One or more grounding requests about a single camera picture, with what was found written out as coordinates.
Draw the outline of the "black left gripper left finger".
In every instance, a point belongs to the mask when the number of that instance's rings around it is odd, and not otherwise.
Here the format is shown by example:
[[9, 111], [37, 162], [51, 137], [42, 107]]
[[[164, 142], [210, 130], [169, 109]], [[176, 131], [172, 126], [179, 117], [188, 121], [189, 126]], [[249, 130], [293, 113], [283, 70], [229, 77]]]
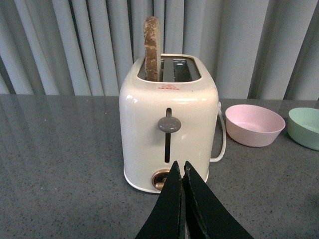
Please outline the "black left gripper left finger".
[[182, 182], [177, 161], [173, 163], [158, 200], [136, 238], [182, 238]]

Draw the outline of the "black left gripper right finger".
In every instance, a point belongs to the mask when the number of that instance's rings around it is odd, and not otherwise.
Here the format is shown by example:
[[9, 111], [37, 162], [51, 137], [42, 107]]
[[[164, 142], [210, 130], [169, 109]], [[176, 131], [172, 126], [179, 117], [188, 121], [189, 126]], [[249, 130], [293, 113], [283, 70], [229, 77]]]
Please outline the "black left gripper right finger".
[[186, 162], [182, 183], [186, 222], [191, 239], [251, 239], [252, 236], [226, 210], [195, 168]]

